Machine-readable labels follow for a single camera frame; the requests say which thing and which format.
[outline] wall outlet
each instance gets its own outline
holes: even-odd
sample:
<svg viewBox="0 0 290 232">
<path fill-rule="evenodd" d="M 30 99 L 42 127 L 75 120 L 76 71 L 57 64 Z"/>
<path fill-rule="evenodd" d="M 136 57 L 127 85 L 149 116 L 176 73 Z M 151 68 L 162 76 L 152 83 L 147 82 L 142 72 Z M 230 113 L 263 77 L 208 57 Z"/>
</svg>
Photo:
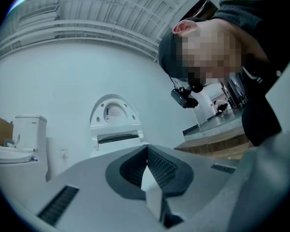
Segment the wall outlet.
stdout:
<svg viewBox="0 0 290 232">
<path fill-rule="evenodd" d="M 60 153 L 60 158 L 62 159 L 69 158 L 68 149 L 60 149 L 59 153 Z"/>
</svg>

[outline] metal ceiling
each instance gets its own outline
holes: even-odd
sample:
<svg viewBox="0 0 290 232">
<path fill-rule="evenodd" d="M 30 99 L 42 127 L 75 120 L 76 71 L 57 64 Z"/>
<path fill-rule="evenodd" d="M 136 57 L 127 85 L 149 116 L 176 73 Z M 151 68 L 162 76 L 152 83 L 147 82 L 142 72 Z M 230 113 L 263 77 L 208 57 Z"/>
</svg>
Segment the metal ceiling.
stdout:
<svg viewBox="0 0 290 232">
<path fill-rule="evenodd" d="M 0 58 L 47 42 L 103 41 L 157 59 L 161 37 L 198 0 L 26 0 L 13 9 L 0 28 Z M 20 18 L 58 5 L 53 20 L 20 28 Z"/>
</svg>

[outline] man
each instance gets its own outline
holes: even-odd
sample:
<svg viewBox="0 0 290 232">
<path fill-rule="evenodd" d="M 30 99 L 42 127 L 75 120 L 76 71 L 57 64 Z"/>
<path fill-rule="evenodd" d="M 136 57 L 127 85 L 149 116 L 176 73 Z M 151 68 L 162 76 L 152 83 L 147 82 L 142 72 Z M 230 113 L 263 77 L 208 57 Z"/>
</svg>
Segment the man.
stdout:
<svg viewBox="0 0 290 232">
<path fill-rule="evenodd" d="M 228 104 L 223 100 L 214 101 L 214 105 L 216 107 L 217 112 L 224 111 L 227 109 Z"/>
<path fill-rule="evenodd" d="M 220 0 L 211 20 L 183 20 L 159 46 L 159 63 L 175 78 L 202 84 L 241 73 L 248 96 L 242 122 L 255 146 L 281 131 L 265 94 L 290 60 L 290 20 L 279 23 L 276 15 L 290 19 L 290 8 L 282 11 L 287 1 Z"/>
</svg>

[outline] toilet lid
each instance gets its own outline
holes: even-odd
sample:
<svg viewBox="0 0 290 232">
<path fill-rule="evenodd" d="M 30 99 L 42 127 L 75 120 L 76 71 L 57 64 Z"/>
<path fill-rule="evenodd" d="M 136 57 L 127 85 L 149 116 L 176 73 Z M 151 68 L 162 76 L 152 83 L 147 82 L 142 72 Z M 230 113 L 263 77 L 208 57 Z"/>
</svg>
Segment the toilet lid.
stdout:
<svg viewBox="0 0 290 232">
<path fill-rule="evenodd" d="M 33 153 L 17 152 L 3 149 L 0 146 L 0 163 L 22 163 L 29 162 Z"/>
</svg>

